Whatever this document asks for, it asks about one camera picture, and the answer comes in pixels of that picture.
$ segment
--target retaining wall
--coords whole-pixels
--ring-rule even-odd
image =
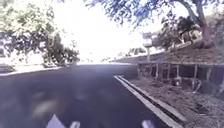
[[[138,75],[224,99],[224,65],[140,63]]]

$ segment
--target sky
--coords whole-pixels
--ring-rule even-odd
[[[153,24],[131,33],[127,25],[117,27],[116,23],[104,15],[100,7],[88,9],[82,0],[67,0],[65,3],[55,3],[54,11],[56,22],[62,28],[75,35],[80,58],[91,58],[100,61],[106,57],[115,57],[119,52],[127,53],[132,47],[143,47],[148,40],[142,39],[141,32],[155,32],[162,26],[161,19],[156,19]],[[211,14],[211,7],[204,10]],[[173,10],[177,16],[187,16],[187,10],[182,5],[177,5]]]

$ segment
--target sidewalk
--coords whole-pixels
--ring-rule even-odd
[[[0,76],[8,76],[8,75],[44,71],[44,70],[56,70],[59,68],[60,67],[44,68],[43,65],[19,65],[19,66],[0,65]]]

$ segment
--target vegetation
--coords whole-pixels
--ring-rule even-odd
[[[49,1],[41,6],[36,3],[17,0],[5,8],[4,38],[8,40],[5,49],[9,55],[17,52],[26,56],[33,52],[42,54],[45,63],[77,61],[74,39],[69,48],[61,43],[68,33],[55,24],[52,4]]]
[[[196,32],[200,33],[200,28],[197,26],[190,17],[179,17],[171,11],[166,17],[162,19],[162,29],[158,32],[156,38],[152,39],[152,46],[169,49],[176,47],[178,44],[186,42],[194,43],[195,39],[199,36]]]
[[[210,48],[213,46],[211,28],[206,21],[203,8],[208,5],[218,6],[220,4],[219,0],[92,0],[87,6],[92,7],[97,4],[101,4],[106,14],[115,22],[119,24],[131,22],[136,27],[141,26],[144,21],[152,20],[154,18],[153,14],[160,15],[164,13],[163,9],[166,7],[170,8],[172,12],[173,7],[182,5],[189,13],[189,18],[185,20],[191,20],[201,30],[203,41],[200,47]],[[173,39],[175,40],[176,34],[173,35],[173,32],[176,33],[171,30],[170,35],[175,36]]]

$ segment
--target road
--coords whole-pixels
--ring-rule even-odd
[[[53,114],[69,128],[167,127],[113,75],[136,77],[134,66],[73,66],[0,77],[0,128],[45,128]]]

